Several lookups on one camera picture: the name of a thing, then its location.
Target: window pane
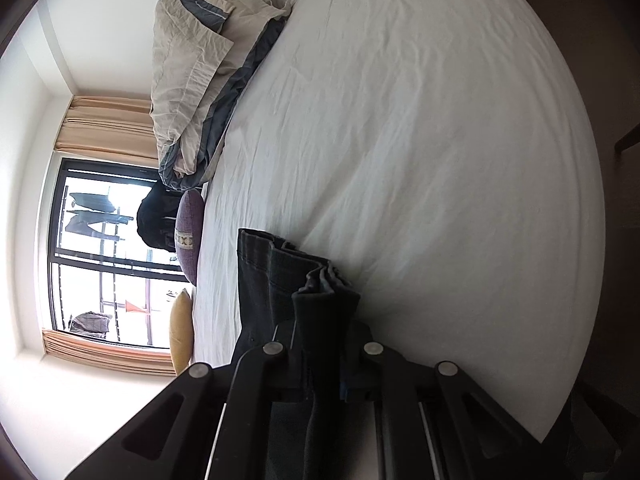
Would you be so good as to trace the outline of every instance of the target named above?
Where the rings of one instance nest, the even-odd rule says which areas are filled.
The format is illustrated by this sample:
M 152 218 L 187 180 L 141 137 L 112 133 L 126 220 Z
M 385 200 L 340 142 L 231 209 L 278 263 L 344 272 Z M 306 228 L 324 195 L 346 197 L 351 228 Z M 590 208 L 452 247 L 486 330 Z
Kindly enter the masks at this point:
M 184 289 L 185 283 L 56 264 L 52 264 L 51 274 L 55 317 L 58 322 L 65 319 L 67 331 L 71 320 L 76 319 L 75 330 L 81 330 L 81 335 L 168 348 L 169 314 L 174 298 Z M 106 314 L 110 319 L 89 326 L 89 316 L 83 316 L 89 312 Z
M 172 265 L 179 270 L 175 254 L 148 247 L 138 235 L 136 214 L 150 189 L 140 184 L 68 177 L 57 247 Z

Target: purple pillow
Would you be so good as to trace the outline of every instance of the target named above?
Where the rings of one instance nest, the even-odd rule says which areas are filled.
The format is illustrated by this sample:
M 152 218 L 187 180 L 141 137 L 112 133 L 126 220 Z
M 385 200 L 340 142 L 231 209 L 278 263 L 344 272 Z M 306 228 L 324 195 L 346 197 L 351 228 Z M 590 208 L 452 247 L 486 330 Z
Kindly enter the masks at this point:
M 193 285 L 198 277 L 198 256 L 202 241 L 204 200 L 195 189 L 190 189 L 180 199 L 175 219 L 175 253 L 182 272 Z

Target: orange flag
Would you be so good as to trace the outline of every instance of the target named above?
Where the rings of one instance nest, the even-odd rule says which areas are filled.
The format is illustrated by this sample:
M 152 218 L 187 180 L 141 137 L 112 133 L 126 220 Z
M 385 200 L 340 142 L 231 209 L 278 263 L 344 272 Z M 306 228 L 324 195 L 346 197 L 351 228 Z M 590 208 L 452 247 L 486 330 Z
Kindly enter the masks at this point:
M 125 312 L 142 312 L 143 314 L 146 314 L 146 310 L 144 308 L 135 306 L 133 303 L 129 303 L 129 301 L 124 302 L 124 310 Z

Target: crumpled duvet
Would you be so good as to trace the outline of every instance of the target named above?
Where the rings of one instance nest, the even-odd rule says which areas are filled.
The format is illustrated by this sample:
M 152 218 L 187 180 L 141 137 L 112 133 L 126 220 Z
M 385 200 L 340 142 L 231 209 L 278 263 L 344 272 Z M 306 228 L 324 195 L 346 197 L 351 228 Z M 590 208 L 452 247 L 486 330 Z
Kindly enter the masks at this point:
M 288 13 L 271 0 L 158 1 L 151 117 L 167 186 L 213 176 L 234 105 Z

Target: dark floor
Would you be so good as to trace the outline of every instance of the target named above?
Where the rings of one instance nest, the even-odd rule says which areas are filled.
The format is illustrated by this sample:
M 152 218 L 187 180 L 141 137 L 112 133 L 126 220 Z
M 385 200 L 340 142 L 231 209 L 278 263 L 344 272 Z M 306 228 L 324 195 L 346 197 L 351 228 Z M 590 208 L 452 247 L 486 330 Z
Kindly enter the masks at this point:
M 640 54 L 603 0 L 527 1 L 574 74 L 602 169 L 604 280 L 581 376 L 640 415 L 640 144 L 613 151 L 640 123 Z

